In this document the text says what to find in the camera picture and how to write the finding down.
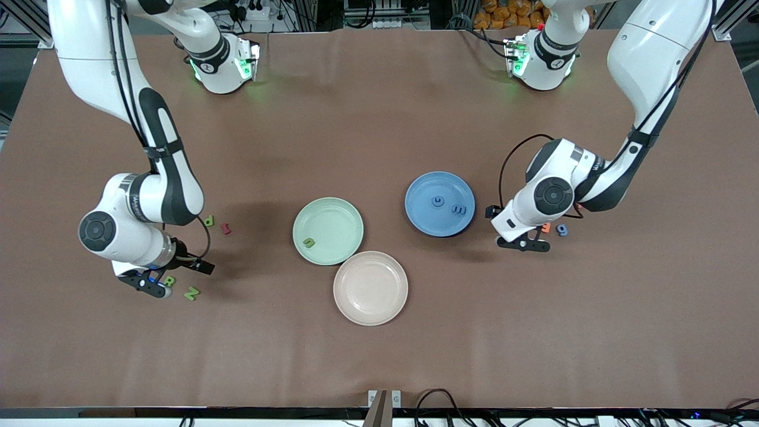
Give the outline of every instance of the black cable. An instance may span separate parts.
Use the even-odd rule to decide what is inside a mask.
[[[376,13],[376,2],[375,2],[375,0],[366,0],[366,1],[367,1],[367,14],[366,14],[366,16],[364,16],[364,19],[361,22],[359,22],[358,25],[353,25],[353,24],[351,24],[351,23],[349,23],[349,22],[346,21],[345,22],[346,26],[348,26],[350,28],[361,29],[361,28],[368,27],[369,24],[371,24],[374,21],[374,16],[375,16],[375,13]]]
[[[739,410],[741,408],[745,408],[747,406],[753,405],[754,403],[759,403],[759,399],[746,400],[745,402],[743,402],[743,403],[741,403],[739,405],[731,406],[730,408],[727,408],[727,409],[728,410]]]
[[[132,117],[132,111],[129,109],[129,103],[127,102],[127,95],[124,92],[124,82],[121,81],[121,70],[118,66],[118,56],[116,54],[116,45],[114,42],[114,33],[113,33],[113,17],[111,14],[111,0],[105,0],[106,3],[106,17],[108,18],[108,33],[109,33],[109,42],[111,44],[111,52],[113,52],[113,69],[114,74],[116,76],[116,83],[118,84],[118,92],[121,94],[121,101],[124,104],[124,109],[127,112],[127,117],[129,118],[129,123],[132,125],[132,129],[134,130],[134,134],[137,136],[138,141],[140,144],[145,147],[145,140],[143,139],[142,134],[140,133],[139,129],[134,123],[134,118]]]
[[[131,76],[131,73],[129,72],[129,58],[127,57],[127,50],[126,50],[126,47],[124,46],[124,28],[121,23],[121,16],[124,14],[124,10],[121,9],[121,6],[117,4],[116,11],[118,12],[118,16],[116,17],[117,28],[118,28],[118,46],[121,49],[121,60],[124,62],[124,72],[126,73],[126,77],[127,77],[127,89],[129,89],[129,99],[131,101],[132,114],[134,115],[134,121],[137,123],[137,129],[140,131],[140,135],[142,136],[141,143],[143,147],[147,147],[148,143],[145,140],[145,131],[143,130],[142,122],[140,122],[139,112],[137,111],[137,101],[134,99],[134,88],[132,87],[132,76]],[[150,162],[150,172],[158,173],[158,166],[156,165],[156,162],[154,162],[153,160],[149,160],[149,162]]]
[[[523,424],[525,424],[527,421],[530,421],[532,418],[525,418],[521,420],[520,422],[517,422],[512,427],[521,427]]]
[[[698,45],[696,46],[696,49],[693,51],[693,55],[691,55],[691,58],[688,60],[688,62],[683,66],[682,70],[678,73],[675,80],[672,82],[672,84],[669,85],[667,90],[664,92],[662,97],[659,99],[659,101],[656,103],[656,105],[653,106],[651,111],[649,111],[648,115],[643,119],[640,125],[637,126],[635,129],[636,131],[641,131],[643,126],[648,122],[648,119],[651,118],[651,116],[661,107],[662,103],[664,103],[664,100],[669,96],[669,93],[672,92],[675,88],[681,88],[682,85],[685,83],[685,80],[688,79],[688,76],[691,73],[691,69],[693,68],[693,64],[695,64],[696,59],[698,58],[699,54],[701,54],[701,48],[704,47],[704,43],[707,40],[707,37],[709,36],[709,31],[711,30],[712,23],[714,21],[714,18],[716,17],[717,9],[716,9],[716,0],[711,1],[711,11],[710,11],[710,18],[709,18],[709,24],[707,25],[707,29],[704,31],[704,34],[701,36],[701,39],[698,42]],[[622,154],[627,151],[627,149],[630,146],[630,141],[627,141],[625,145],[622,147],[622,149],[617,153],[617,155],[614,157],[614,160],[611,161],[611,163],[603,168],[602,172],[605,172],[609,169],[611,169],[612,166],[619,160],[619,158],[622,156]]]
[[[664,419],[664,416],[662,416],[660,411],[655,411],[654,414],[656,414],[657,419],[659,420],[659,427],[669,427],[669,424],[667,424],[666,419]]]
[[[642,409],[638,408],[638,413],[641,414],[641,421],[643,422],[643,424],[646,425],[646,427],[653,427],[653,424],[651,423],[651,421],[649,421],[649,419],[646,416],[646,414],[643,413]]]
[[[194,427],[195,426],[195,417],[192,416],[190,413],[185,415],[182,420],[179,422],[179,427]]]
[[[565,213],[562,215],[562,217],[574,218],[576,220],[582,220],[583,218],[585,218],[585,215],[583,215],[582,212],[580,212],[580,204],[577,201],[573,201],[572,206],[575,209],[575,212],[577,212],[577,215],[570,215],[568,213]]]
[[[495,40],[495,39],[491,39],[491,38],[489,38],[487,35],[484,35],[484,34],[483,34],[483,35],[480,35],[480,34],[479,34],[477,31],[474,31],[474,30],[472,30],[471,28],[467,28],[467,27],[454,27],[454,28],[452,28],[452,29],[453,29],[453,30],[456,30],[456,31],[466,31],[467,33],[469,33],[469,34],[471,34],[471,35],[473,35],[473,36],[477,37],[478,39],[480,39],[480,40],[482,40],[482,41],[484,41],[484,42],[485,42],[485,41],[490,41],[490,42],[491,42],[492,44],[494,44],[494,45],[499,45],[499,46],[506,46],[506,45],[508,45],[508,44],[509,44],[508,42],[504,42],[504,41],[502,41],[502,40]]]
[[[197,220],[200,221],[200,225],[202,225],[203,229],[206,230],[206,250],[203,251],[203,253],[200,254],[199,257],[197,257],[197,259],[200,260],[204,256],[208,255],[208,251],[211,250],[211,232],[208,230],[208,227],[206,226],[206,223],[203,222],[203,220],[200,219],[200,216],[196,215],[195,218],[197,218]]]
[[[306,15],[302,14],[301,12],[299,12],[298,10],[296,10],[295,6],[293,6],[293,5],[290,5],[290,6],[291,6],[291,9],[292,9],[293,13],[295,13],[295,16],[302,17],[303,19],[305,19],[306,21],[311,22],[314,25],[318,25],[319,24],[316,21],[314,21],[313,19],[309,18],[308,16],[306,16]]]
[[[514,152],[519,147],[521,147],[522,145],[524,145],[526,142],[528,142],[530,140],[533,140],[535,138],[538,138],[538,137],[548,138],[549,141],[553,141],[553,137],[551,137],[549,135],[546,135],[546,134],[534,134],[531,137],[529,137],[529,138],[525,139],[524,141],[520,142],[519,144],[517,144],[516,147],[512,148],[512,150],[509,152],[509,155],[506,156],[506,160],[503,160],[503,165],[501,165],[501,173],[498,175],[498,198],[499,198],[500,203],[501,203],[499,205],[501,208],[503,208],[503,190],[502,190],[502,187],[503,187],[503,170],[506,169],[507,162],[512,157],[512,154],[514,154]]]
[[[434,389],[426,392],[419,399],[419,402],[417,402],[417,408],[414,411],[414,427],[420,427],[420,426],[426,426],[427,425],[426,423],[424,423],[424,424],[419,423],[419,409],[421,407],[422,402],[424,402],[424,399],[427,399],[428,396],[430,396],[431,394],[435,394],[435,393],[444,393],[448,397],[448,400],[451,402],[451,406],[453,406],[453,409],[458,414],[458,417],[461,418],[470,427],[477,427],[477,424],[475,424],[474,421],[472,421],[472,419],[464,416],[464,414],[461,413],[461,410],[456,405],[455,400],[453,400],[453,396],[445,388],[434,388]]]
[[[692,425],[688,424],[687,422],[681,420],[680,418],[672,418],[677,422],[679,425],[682,425],[682,427],[693,427]]]
[[[616,6],[616,2],[612,2],[609,6],[609,10],[606,11],[606,14],[603,16],[600,22],[596,22],[596,25],[594,26],[594,29],[600,30],[601,25],[606,21],[606,19],[609,17],[609,15],[612,13],[612,9],[614,9],[614,6]]]
[[[0,28],[3,28],[5,26],[10,16],[11,16],[10,12],[6,11],[4,8],[0,8],[0,19],[2,19]]]
[[[290,20],[290,24],[292,24],[292,32],[293,33],[297,33],[298,32],[298,26],[295,23],[295,21],[293,21],[292,16],[290,16],[290,8],[288,8],[287,6],[285,6],[285,13],[287,14],[287,18]]]
[[[483,39],[487,42],[487,45],[490,46],[490,48],[493,50],[493,52],[496,53],[496,55],[498,55],[498,56],[500,56],[501,58],[504,58],[504,59],[514,59],[514,60],[518,59],[516,56],[506,55],[505,53],[498,52],[498,49],[496,49],[496,47],[493,46],[493,42],[490,41],[490,38],[488,38],[485,35],[485,30],[480,30],[480,31],[482,31]]]
[[[554,418],[553,420],[556,421],[556,422],[558,422],[560,420],[560,418]],[[564,424],[574,425],[576,427],[585,427],[584,425],[582,425],[580,423],[579,419],[577,419],[577,422],[572,421],[572,420],[570,420],[568,418],[564,418],[564,419],[561,419],[561,420],[564,422]]]

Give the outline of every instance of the table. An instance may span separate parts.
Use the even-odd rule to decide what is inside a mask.
[[[632,108],[590,31],[538,93],[466,33],[335,31],[264,40],[260,82],[217,96],[169,36],[137,37],[172,109],[215,227],[210,277],[177,270],[169,300],[118,282],[77,241],[117,172],[147,163],[129,126],[79,101],[41,52],[5,149],[2,406],[353,406],[369,389],[447,387],[461,406],[722,407],[759,394],[759,120],[728,44],[707,43],[621,205],[566,220],[547,254],[497,248],[484,207],[503,157],[538,132],[614,156]],[[519,150],[506,197],[540,143]],[[461,176],[469,230],[422,235],[403,211],[422,173]],[[338,267],[300,258],[298,211],[344,198],[361,251],[410,281],[401,314],[359,327],[332,299]],[[198,224],[170,232],[200,250]],[[180,292],[202,293],[189,302]]]

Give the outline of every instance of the blue plate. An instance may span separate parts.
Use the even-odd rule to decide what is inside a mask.
[[[425,234],[453,236],[474,218],[474,194],[463,179],[452,173],[425,173],[408,187],[406,215]]]

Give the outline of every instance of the power strip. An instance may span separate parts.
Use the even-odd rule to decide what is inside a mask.
[[[403,21],[399,17],[381,18],[372,21],[372,28],[400,28]]]
[[[268,21],[269,20],[269,14],[271,13],[272,9],[270,6],[264,6],[263,9],[260,11],[252,10],[247,11],[247,14],[245,14],[245,20],[246,21]]]

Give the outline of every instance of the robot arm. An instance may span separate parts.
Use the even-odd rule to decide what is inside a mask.
[[[200,8],[215,0],[126,0],[128,13],[171,31],[190,56],[195,78],[213,93],[230,93],[255,78],[260,47],[222,34]]]
[[[580,40],[591,25],[585,8],[604,0],[543,0],[551,15],[543,30],[529,30],[506,47],[510,75],[537,90],[558,87],[572,71]]]
[[[80,241],[109,259],[119,280],[168,297],[169,288],[150,281],[152,271],[213,271],[212,264],[188,254],[181,241],[156,226],[187,225],[203,209],[203,191],[172,115],[140,70],[119,2],[50,0],[48,7],[69,87],[85,103],[130,123],[151,166],[150,172],[121,173],[108,181],[98,205],[80,222]]]
[[[716,8],[723,0],[716,0]],[[614,161],[566,139],[551,141],[535,155],[527,185],[500,210],[492,224],[499,245],[547,251],[526,233],[561,217],[575,201],[590,211],[614,208],[625,196],[633,176],[659,136],[677,100],[680,65],[707,29],[712,10],[708,0],[659,2],[643,0],[619,31],[607,64],[614,81],[630,99],[635,122]]]

